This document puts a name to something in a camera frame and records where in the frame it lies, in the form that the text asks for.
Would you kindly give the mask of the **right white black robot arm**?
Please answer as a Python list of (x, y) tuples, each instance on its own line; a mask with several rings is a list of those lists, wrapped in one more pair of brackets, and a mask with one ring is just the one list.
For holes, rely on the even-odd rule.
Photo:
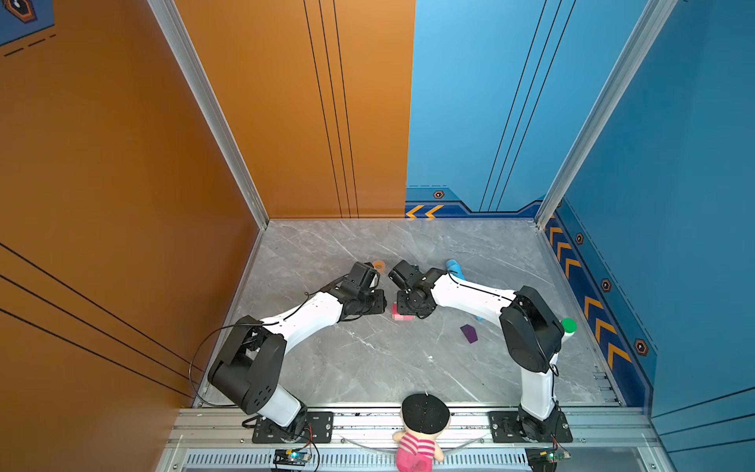
[(398, 287), (397, 310), (402, 316), (424, 319), (444, 307), (498, 325), (509, 357), (521, 372), (518, 420), (522, 432), (532, 441), (554, 434), (560, 418), (554, 381), (560, 374), (558, 355), (569, 334), (535, 288), (493, 288), (445, 269), (421, 271), (407, 261), (399, 262), (389, 278)]

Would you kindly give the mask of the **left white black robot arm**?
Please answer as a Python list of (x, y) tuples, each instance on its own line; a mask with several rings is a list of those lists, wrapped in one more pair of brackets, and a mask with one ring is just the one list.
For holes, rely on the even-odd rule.
[(248, 415), (260, 415), (290, 438), (306, 427), (308, 407), (279, 385), (285, 355), (320, 330), (380, 315), (387, 308), (379, 271), (355, 263), (349, 273), (306, 297), (299, 306), (257, 320), (245, 316), (228, 328), (208, 382)]

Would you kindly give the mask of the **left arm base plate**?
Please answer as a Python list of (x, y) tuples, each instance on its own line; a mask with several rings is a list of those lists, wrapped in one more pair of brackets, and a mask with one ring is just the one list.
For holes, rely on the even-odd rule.
[(257, 421), (252, 442), (254, 444), (329, 444), (333, 430), (333, 413), (330, 411), (304, 411), (290, 425), (282, 427), (273, 420)]

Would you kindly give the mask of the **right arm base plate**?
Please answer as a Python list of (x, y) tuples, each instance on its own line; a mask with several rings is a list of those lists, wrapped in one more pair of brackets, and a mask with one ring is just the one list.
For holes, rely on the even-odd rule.
[(566, 416), (558, 407), (545, 420), (539, 420), (523, 410), (491, 411), (488, 413), (488, 419), (496, 444), (573, 442)]

